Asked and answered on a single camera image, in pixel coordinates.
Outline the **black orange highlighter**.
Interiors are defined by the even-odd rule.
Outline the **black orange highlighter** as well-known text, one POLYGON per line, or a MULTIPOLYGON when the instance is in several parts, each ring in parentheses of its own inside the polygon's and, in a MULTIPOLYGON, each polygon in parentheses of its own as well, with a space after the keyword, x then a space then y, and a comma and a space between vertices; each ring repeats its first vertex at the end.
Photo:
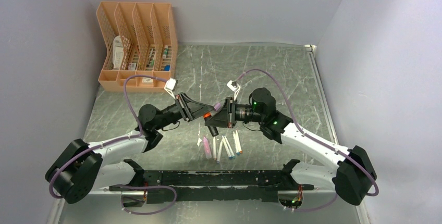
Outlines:
POLYGON ((205 122, 205 126, 208 128, 208 130, 209 130, 211 136, 212 136, 212 137, 216 137, 216 136, 219 135, 219 132, 218 132, 218 129, 217 129, 216 127, 214 127, 214 126, 212 126, 212 125, 209 125, 208 122, 210 121, 211 118, 212 118, 211 113, 206 113, 206 114, 203 116, 203 119, 204 119, 204 122, 205 122))

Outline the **purple pink highlighter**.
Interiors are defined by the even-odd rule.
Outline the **purple pink highlighter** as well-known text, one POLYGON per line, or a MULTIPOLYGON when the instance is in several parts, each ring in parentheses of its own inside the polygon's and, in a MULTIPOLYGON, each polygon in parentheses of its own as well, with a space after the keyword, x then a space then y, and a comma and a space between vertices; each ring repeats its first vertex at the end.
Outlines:
POLYGON ((206 136, 203 137, 203 145, 204 145, 204 151, 205 151, 206 158, 211 159, 212 158, 212 151, 211 151, 210 144, 209 144, 209 141, 206 136))

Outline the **white pen orange cap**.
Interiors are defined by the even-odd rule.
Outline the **white pen orange cap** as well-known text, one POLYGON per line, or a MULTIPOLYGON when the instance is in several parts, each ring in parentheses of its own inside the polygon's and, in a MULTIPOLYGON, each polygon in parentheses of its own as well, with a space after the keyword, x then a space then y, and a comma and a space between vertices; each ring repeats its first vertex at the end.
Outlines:
POLYGON ((240 149, 240 154, 242 154, 242 148, 241 148, 241 143, 240 143, 240 137, 239 137, 239 133, 238 133, 237 130, 236 130, 236 134, 237 134, 237 137, 238 137, 238 146, 239 146, 239 149, 240 149))

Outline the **white pen green cap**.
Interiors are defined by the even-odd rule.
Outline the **white pen green cap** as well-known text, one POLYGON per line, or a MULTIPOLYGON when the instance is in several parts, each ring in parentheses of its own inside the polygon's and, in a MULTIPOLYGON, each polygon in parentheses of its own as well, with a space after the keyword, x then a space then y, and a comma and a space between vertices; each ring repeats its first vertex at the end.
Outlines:
POLYGON ((229 156, 229 159, 233 159, 233 158, 234 158, 234 155, 233 155, 232 152, 230 151, 229 145, 228 145, 228 143, 227 143, 227 139, 226 139, 226 137, 225 137, 224 135, 222 136, 222 139, 223 139, 224 147, 225 147, 225 149, 226 149, 226 151, 227 151, 227 154, 228 154, 228 156, 229 156))

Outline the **white pen blue cap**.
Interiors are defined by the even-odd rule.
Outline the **white pen blue cap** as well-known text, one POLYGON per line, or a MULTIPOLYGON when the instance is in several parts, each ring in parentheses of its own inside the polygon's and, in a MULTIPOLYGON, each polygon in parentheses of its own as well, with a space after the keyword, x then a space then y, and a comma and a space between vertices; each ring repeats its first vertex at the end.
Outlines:
POLYGON ((234 137, 235 152, 236 152, 236 155, 239 156, 240 155, 240 149, 239 149, 239 146, 238 146, 238 137, 237 137, 236 131, 233 131, 232 135, 234 137))

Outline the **purple highlighter cap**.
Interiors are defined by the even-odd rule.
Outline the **purple highlighter cap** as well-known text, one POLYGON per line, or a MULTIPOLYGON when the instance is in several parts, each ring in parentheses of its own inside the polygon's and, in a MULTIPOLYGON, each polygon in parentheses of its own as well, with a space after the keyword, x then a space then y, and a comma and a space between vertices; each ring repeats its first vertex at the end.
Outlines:
POLYGON ((214 109, 216 110, 216 111, 218 111, 219 109, 221 109, 221 104, 220 103, 216 103, 215 105, 214 105, 214 109))

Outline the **white pen grey cap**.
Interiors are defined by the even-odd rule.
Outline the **white pen grey cap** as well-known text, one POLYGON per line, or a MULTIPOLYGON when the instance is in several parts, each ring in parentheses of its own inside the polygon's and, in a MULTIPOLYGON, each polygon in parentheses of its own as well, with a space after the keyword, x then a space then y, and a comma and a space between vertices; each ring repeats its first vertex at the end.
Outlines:
POLYGON ((222 151, 223 151, 223 141, 220 140, 219 146, 218 146, 218 150, 217 150, 217 158, 216 158, 216 163, 217 164, 220 163, 220 159, 221 159, 221 156, 222 156, 222 151))

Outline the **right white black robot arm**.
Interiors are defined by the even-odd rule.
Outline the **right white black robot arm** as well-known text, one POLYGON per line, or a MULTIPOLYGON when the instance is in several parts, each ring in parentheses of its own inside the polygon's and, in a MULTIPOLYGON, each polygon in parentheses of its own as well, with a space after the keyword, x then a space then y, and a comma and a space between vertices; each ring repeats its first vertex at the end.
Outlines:
POLYGON ((248 104, 226 98, 219 110, 205 118, 213 128, 233 128, 238 121, 257 122, 263 135, 279 144, 289 145, 317 160, 320 165, 297 161, 281 176, 289 190, 300 184, 334 190, 345 202, 358 206, 367 196, 375 196, 377 174, 365 149, 348 148, 332 143, 295 123, 276 108, 276 100, 266 88, 258 88, 249 96, 248 104))

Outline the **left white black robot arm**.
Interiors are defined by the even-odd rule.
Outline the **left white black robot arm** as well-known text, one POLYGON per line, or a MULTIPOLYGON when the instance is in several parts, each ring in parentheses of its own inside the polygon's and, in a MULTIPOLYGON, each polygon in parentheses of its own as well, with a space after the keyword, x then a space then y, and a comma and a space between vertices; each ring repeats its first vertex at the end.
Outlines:
POLYGON ((144 171, 127 157, 154 149, 168 125, 207 119, 215 111, 216 107, 179 93, 174 103, 164 109, 143 105, 136 116, 136 128, 124 135, 91 143, 73 140, 45 174, 51 196, 73 204, 107 186, 122 184, 133 191, 142 188, 144 171))

